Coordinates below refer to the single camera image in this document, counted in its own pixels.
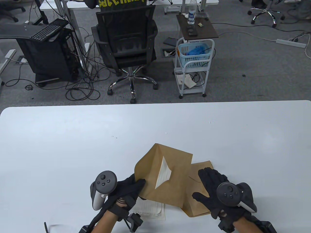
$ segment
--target black computer case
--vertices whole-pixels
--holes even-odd
[[[37,84],[52,80],[74,82],[81,67],[72,31],[64,28],[57,36],[45,42],[16,39]]]

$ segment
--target black t-shirt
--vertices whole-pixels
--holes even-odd
[[[100,11],[112,11],[143,7],[146,6],[147,0],[84,0],[84,2],[91,9],[98,5]]]

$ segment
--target white paper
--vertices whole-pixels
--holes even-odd
[[[163,156],[158,179],[156,180],[156,184],[155,184],[155,189],[159,187],[161,184],[163,184],[165,181],[169,180],[169,178],[171,177],[171,173],[172,171],[167,166],[166,160]]]
[[[137,198],[136,204],[131,209],[130,213],[140,214],[143,220],[165,220],[165,205],[160,202]]]
[[[183,75],[176,75],[178,84],[183,84]],[[190,89],[196,85],[195,82],[192,81],[190,74],[185,75],[185,85]]]

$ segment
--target brown paper envelope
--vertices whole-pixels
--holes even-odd
[[[169,180],[156,187],[161,163],[165,158],[172,171]],[[151,201],[182,207],[192,154],[161,144],[154,144],[135,166],[135,179],[146,179],[139,196]]]
[[[208,192],[204,188],[199,175],[197,172],[200,169],[211,167],[213,168],[210,161],[206,162],[199,162],[194,163],[190,167],[190,172],[187,181],[186,187],[186,198],[183,203],[182,210],[189,216],[189,217],[197,217],[205,214],[210,214],[210,210],[207,209],[201,202],[196,201],[193,199],[192,194],[194,192],[202,193],[203,195],[209,197]]]

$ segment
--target plastic bottle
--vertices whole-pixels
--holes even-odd
[[[189,5],[188,24],[192,25],[195,21],[195,13],[197,11],[197,0],[191,0]]]

